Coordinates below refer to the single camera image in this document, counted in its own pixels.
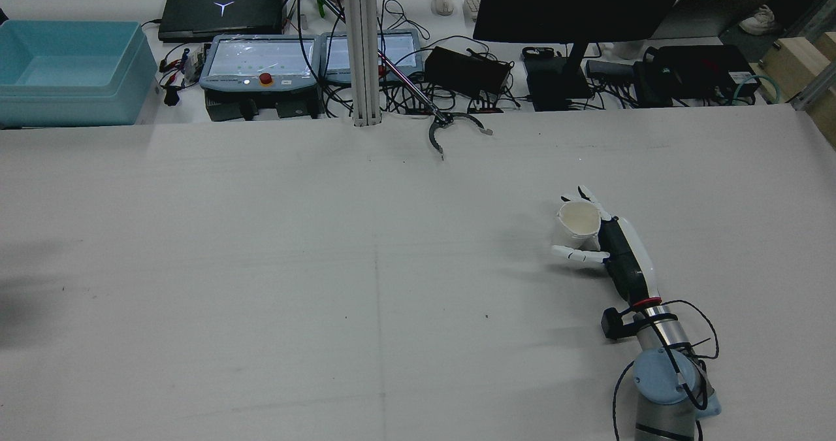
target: black box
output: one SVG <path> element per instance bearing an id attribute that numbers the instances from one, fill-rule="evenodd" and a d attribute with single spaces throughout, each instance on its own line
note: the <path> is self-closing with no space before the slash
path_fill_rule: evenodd
<path id="1" fill-rule="evenodd" d="M 731 98 L 737 85 L 754 75 L 743 54 L 735 46 L 665 46 L 650 51 L 650 71 L 659 75 L 660 93 L 673 98 Z M 752 96 L 760 87 L 753 78 L 738 96 Z"/>
<path id="2" fill-rule="evenodd" d="M 499 95 L 510 72 L 510 63 L 445 48 L 433 48 L 424 62 L 424 81 L 471 98 L 478 98 L 483 91 Z"/>

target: robot finger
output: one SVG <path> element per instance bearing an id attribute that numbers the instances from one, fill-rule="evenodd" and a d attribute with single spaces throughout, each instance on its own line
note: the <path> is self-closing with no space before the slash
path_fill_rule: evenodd
<path id="1" fill-rule="evenodd" d="M 577 250 L 577 248 L 564 247 L 563 245 L 552 245 L 552 253 L 564 257 L 564 259 L 580 262 L 603 263 L 604 260 L 609 259 L 609 253 L 607 252 Z"/>

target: white table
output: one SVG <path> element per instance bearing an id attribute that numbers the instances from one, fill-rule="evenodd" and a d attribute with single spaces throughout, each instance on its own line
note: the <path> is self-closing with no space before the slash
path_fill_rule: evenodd
<path id="1" fill-rule="evenodd" d="M 713 318 L 707 439 L 832 436 L 836 153 L 806 114 L 486 124 L 443 162 L 402 116 L 0 131 L 3 439 L 610 439 L 639 346 L 549 254 L 579 183 Z"/>
<path id="2" fill-rule="evenodd" d="M 430 39 L 422 41 L 423 44 L 434 42 L 442 37 L 451 35 L 464 35 L 471 37 L 473 35 L 474 22 L 472 22 L 462 10 L 462 4 L 465 0 L 454 1 L 454 13 L 450 16 L 438 16 L 430 11 L 430 3 L 432 0 L 397 0 L 399 1 L 410 19 L 419 22 L 419 24 L 430 30 Z M 116 21 L 136 21 L 147 22 L 162 16 L 165 7 L 165 0 L 0 0 L 0 7 L 2 7 L 9 18 L 15 19 L 103 19 Z M 302 0 L 302 13 L 307 16 L 308 29 L 305 33 L 322 34 L 330 32 L 334 27 L 334 15 L 327 12 L 325 18 L 320 18 L 319 13 L 315 8 L 314 0 Z M 394 21 L 394 16 L 384 12 L 384 26 L 387 27 Z M 146 25 L 144 32 L 148 37 L 150 47 L 156 59 L 162 59 L 166 53 L 174 48 L 176 44 L 159 42 L 156 36 L 155 24 Z M 343 24 L 338 24 L 337 30 L 344 31 L 346 28 Z M 293 28 L 289 27 L 289 32 L 293 32 Z M 720 43 L 716 37 L 702 37 L 701 39 L 677 39 L 677 40 L 659 40 L 645 43 L 645 48 L 648 45 L 655 45 L 656 47 L 667 44 L 717 44 Z M 450 48 L 454 51 L 466 54 L 467 48 L 480 49 L 481 46 L 475 42 L 466 39 L 450 39 L 439 44 L 442 47 Z M 516 96 L 528 95 L 528 87 L 526 87 L 526 72 L 522 61 L 520 60 L 520 53 L 523 47 L 531 44 L 519 43 L 502 43 L 490 42 L 490 50 L 498 57 L 499 60 L 515 61 L 516 65 L 511 70 L 513 75 L 513 89 L 511 92 Z M 567 54 L 564 45 L 562 44 L 541 44 L 551 46 L 558 49 L 564 55 Z M 199 44 L 194 44 L 191 48 L 197 48 Z M 603 43 L 603 59 L 611 62 L 631 63 L 632 61 L 625 61 L 619 59 L 611 53 L 611 43 Z M 182 49 L 177 49 L 173 53 L 171 60 L 179 56 Z M 588 55 L 597 54 L 597 48 L 594 46 L 588 49 Z M 427 57 L 428 52 L 424 52 L 422 57 Z M 347 98 L 350 98 L 350 93 L 344 93 Z M 618 108 L 619 104 L 615 102 L 615 98 L 606 96 L 606 105 L 608 108 Z M 445 101 L 439 101 L 439 105 L 446 105 Z M 600 104 L 598 99 L 591 101 L 593 105 Z M 461 106 L 462 110 L 466 108 L 468 100 L 460 98 L 457 101 L 457 106 Z M 344 108 L 340 108 L 336 103 L 331 104 L 332 111 L 347 114 Z M 516 108 L 509 101 L 502 101 L 499 107 L 510 111 L 534 111 L 534 107 L 530 103 L 522 103 L 522 108 Z M 271 110 L 262 110 L 262 114 L 257 118 L 260 120 L 275 120 L 278 119 L 275 113 Z M 180 104 L 176 107 L 169 107 L 162 105 L 162 95 L 154 96 L 146 101 L 143 111 L 137 123 L 191 123 L 191 122 L 208 122 L 209 115 L 206 113 L 206 108 L 203 101 L 203 92 L 200 87 L 195 86 L 191 89 L 180 92 Z"/>

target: red ring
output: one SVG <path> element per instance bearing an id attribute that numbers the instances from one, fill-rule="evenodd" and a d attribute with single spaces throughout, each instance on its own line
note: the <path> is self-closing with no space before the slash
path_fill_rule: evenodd
<path id="1" fill-rule="evenodd" d="M 651 302 L 653 302 L 656 305 L 659 305 L 659 304 L 662 303 L 662 298 L 661 297 L 648 297 L 647 299 L 642 299 L 642 301 L 639 301 L 639 302 L 636 302 L 633 305 L 630 305 L 630 307 L 632 307 L 634 309 L 638 309 L 640 305 L 648 304 L 648 303 L 651 303 Z"/>

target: wooden block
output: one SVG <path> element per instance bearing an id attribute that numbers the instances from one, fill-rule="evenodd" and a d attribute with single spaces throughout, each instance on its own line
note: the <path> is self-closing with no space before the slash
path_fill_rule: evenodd
<path id="1" fill-rule="evenodd" d="M 831 62 L 836 59 L 836 33 L 822 34 L 813 46 Z"/>
<path id="2" fill-rule="evenodd" d="M 836 87 L 830 87 L 821 98 L 809 105 L 807 114 L 831 146 L 836 147 Z"/>
<path id="3" fill-rule="evenodd" d="M 828 63 L 827 57 L 804 37 L 782 37 L 773 43 L 759 65 L 781 87 L 783 102 L 807 86 Z"/>
<path id="4" fill-rule="evenodd" d="M 830 60 L 818 51 L 819 42 L 824 47 L 833 43 L 836 51 L 836 33 L 828 33 L 829 42 L 819 39 L 816 46 L 804 37 L 785 37 L 773 43 L 761 63 L 758 73 L 769 75 L 781 87 L 781 101 L 796 95 L 813 78 L 830 64 Z M 830 87 L 815 103 L 807 107 L 807 114 L 824 134 L 831 146 L 836 147 L 836 87 Z"/>

